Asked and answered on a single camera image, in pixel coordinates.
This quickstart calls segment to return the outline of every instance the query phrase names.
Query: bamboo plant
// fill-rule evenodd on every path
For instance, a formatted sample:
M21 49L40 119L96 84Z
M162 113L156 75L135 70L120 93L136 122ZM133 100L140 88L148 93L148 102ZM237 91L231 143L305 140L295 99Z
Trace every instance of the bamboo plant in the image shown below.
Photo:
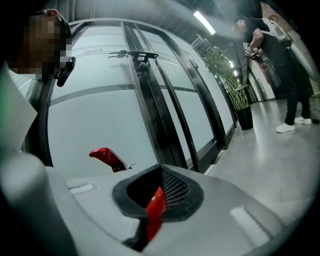
M219 47L210 47L207 49L204 62L209 72L224 84L235 110L246 109L249 103L245 90L234 75L227 53Z

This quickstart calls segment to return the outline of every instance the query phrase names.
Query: wall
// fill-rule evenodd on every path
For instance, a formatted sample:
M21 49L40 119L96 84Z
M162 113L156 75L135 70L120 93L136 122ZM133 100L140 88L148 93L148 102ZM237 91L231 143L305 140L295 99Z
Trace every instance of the wall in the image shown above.
M259 64L252 59L248 60L248 67L251 69L251 71L253 72L255 78L258 80L260 79L261 84L264 88L264 91L266 93L266 96L268 99L274 99L275 98L275 94L270 86L269 81L266 79L264 72L261 70L261 68L259 67Z

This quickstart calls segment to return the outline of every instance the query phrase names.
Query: gray floor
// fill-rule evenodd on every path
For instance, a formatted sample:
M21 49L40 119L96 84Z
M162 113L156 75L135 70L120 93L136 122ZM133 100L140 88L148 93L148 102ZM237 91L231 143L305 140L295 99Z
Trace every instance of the gray floor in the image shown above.
M320 98L310 99L320 110ZM276 133L285 119L285 100L254 103L254 128L238 127L229 148L208 173L229 181L256 198L288 225L303 216L312 203L320 180L320 124L295 125ZM296 116L300 116L298 105ZM319 111L312 111L320 118Z

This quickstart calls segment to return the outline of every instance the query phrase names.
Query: black frame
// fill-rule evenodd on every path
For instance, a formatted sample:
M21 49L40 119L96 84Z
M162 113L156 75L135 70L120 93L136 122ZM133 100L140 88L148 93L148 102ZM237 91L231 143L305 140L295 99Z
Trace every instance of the black frame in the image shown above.
M189 168L196 172L204 173L214 162L219 152L228 147L235 125L227 134L225 133L214 99L197 69L197 64L193 63L184 54L178 44L170 38L166 32L144 24L135 23L133 21L121 21L117 19L82 21L73 25L71 29L72 44L79 39L88 27L96 26L122 27L127 51L144 51L133 28L138 31L149 50L151 52L153 51L147 39L141 33L141 28L144 31L159 35L175 54L194 86L194 90L190 89L190 91L199 95L208 117L214 138L209 141L207 145L196 152L190 129L175 93L175 87L170 83L170 80L161 68L159 61L155 60L155 63L164 80L165 88L169 92L178 115L191 155L190 159L186 160L184 157L177 131L164 96L161 92L161 89L163 89L164 86L159 85L149 63L133 59L129 55L128 60L132 71L134 88L143 120L158 162L186 169ZM31 98L31 102L34 102L32 105L39 115L27 135L26 149L40 158L46 166L53 166L48 141L48 112L51 102L50 98L54 87L53 77L40 81L40 83L43 83L43 87L38 88L35 96Z
M121 22L121 27L127 51L143 52L132 27L123 22ZM132 73L136 74L133 76L137 78L134 80L138 98L143 102L142 111L149 115L145 120L149 130L152 131L153 143L158 145L156 152L158 156L161 156L160 161L187 168L178 134L171 116L168 115L169 109L152 69L146 63L138 59L134 60L132 56L128 56L128 59Z

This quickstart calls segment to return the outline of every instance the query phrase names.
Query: person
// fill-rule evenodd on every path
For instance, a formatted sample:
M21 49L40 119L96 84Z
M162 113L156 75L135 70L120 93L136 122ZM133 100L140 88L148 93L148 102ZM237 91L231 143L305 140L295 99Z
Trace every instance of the person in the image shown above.
M37 11L15 22L5 46L5 58L13 72L41 79L42 75L54 75L63 68L72 34L57 10Z
M37 80L65 74L62 70L69 64L65 56L72 37L67 21L55 9L37 11L33 15L20 13L4 30L6 37L1 51L4 62L0 68L0 151L20 149L37 116L34 106L14 84L9 70Z
M252 42L244 50L250 56L254 49L260 47L263 53L273 62L282 85L287 93L287 113L284 123L276 127L277 133L285 133L295 129L295 124L311 124L309 96L306 87L301 82L300 71L295 64L290 51L270 33L269 27L258 18L237 17L236 27L253 36ZM296 117L298 101L301 101L302 112Z

